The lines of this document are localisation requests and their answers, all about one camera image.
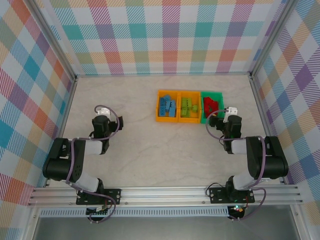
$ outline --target enclosure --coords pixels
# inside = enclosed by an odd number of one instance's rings
[[[0,4],[1,240],[319,239],[320,1]],[[168,91],[176,112],[163,120]],[[248,169],[246,155],[227,154],[206,130],[212,93],[219,109],[237,108],[242,137],[278,136],[289,165],[259,185],[265,202],[253,191],[247,211],[263,205],[248,220],[228,219],[235,204],[205,192]],[[196,105],[190,118],[183,98]],[[76,190],[42,168],[54,139],[89,136],[96,105],[123,116],[123,129],[83,170],[121,200],[90,224],[92,205],[76,205]]]

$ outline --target plaid backdrop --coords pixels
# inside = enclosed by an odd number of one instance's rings
[[[300,0],[256,83],[272,132],[305,198],[314,239],[320,236],[320,0]]]
[[[253,58],[253,61],[252,63],[250,64],[250,67],[249,67],[249,70],[248,72],[251,72],[258,60],[258,58],[260,57],[260,53],[261,51],[264,49],[268,39],[269,39],[269,36],[270,34],[272,33],[272,31],[274,30],[275,26],[276,26],[276,23],[284,9],[284,7],[286,6],[286,3],[288,2],[288,0],[281,0],[281,3],[278,7],[278,9],[276,10],[276,13],[274,14],[273,18],[272,18],[272,21],[267,29],[267,31],[265,32],[264,34],[264,37],[259,45],[259,48],[258,50],[256,51],[255,55],[254,55],[254,58]]]
[[[77,73],[116,75],[248,72],[285,1],[37,2]]]
[[[25,206],[61,125],[72,81],[22,0],[0,0],[0,239]]]

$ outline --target orange bin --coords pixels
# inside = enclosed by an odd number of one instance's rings
[[[159,101],[160,98],[163,98],[165,95],[169,95],[171,100],[175,100],[175,117],[169,117],[168,112],[165,113],[165,116],[159,116]],[[180,101],[179,101],[179,91],[175,90],[158,90],[158,99],[156,102],[156,109],[155,109],[155,120],[157,122],[169,122],[169,123],[177,123],[179,116],[180,116]]]
[[[201,116],[202,116],[201,92],[200,91],[179,91],[178,98],[179,98],[179,113],[181,113],[182,98],[191,99],[192,105],[197,105],[197,112],[193,112],[192,110],[190,110],[190,117],[182,117],[179,114],[178,122],[199,124],[201,122]]]

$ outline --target aluminum frame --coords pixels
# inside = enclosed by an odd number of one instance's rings
[[[52,29],[50,28],[48,22],[44,18],[39,6],[35,2],[35,0],[23,0],[29,11],[32,13],[32,16],[38,23],[43,32],[44,36],[46,37],[49,45],[52,47],[54,53],[56,54],[57,58],[60,60],[63,68],[66,70],[67,74],[70,78],[75,79],[76,73],[73,70],[71,64],[69,63],[64,51],[62,50],[55,34],[53,33]]]
[[[267,191],[264,205],[300,205],[302,197],[296,185],[261,184]],[[211,204],[205,195],[206,186],[167,186],[167,187],[120,187],[121,201],[117,208],[125,207],[203,207],[245,205],[232,203]],[[259,205],[264,194],[254,190],[255,203]],[[35,188],[29,201],[31,208],[70,208],[76,205],[77,193],[71,187]],[[101,205],[84,205],[98,207]]]
[[[282,30],[284,29],[289,17],[291,16],[291,13],[294,11],[298,4],[299,0],[288,0],[286,5],[284,6],[282,13],[275,23],[275,27],[272,30],[265,46],[263,47],[257,61],[255,62],[255,65],[252,68],[252,76],[256,75],[257,72],[261,69],[263,64],[265,63],[272,47],[274,46],[275,42],[278,40],[278,37],[280,36]]]

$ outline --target floor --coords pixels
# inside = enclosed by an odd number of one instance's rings
[[[222,92],[225,107],[238,108],[242,136],[264,135],[246,75],[80,78],[65,138],[88,136],[99,104],[111,107],[124,121],[104,155],[86,157],[86,172],[102,179],[106,187],[206,186],[225,184],[247,168],[246,156],[227,154],[204,124],[156,122],[159,89]]]

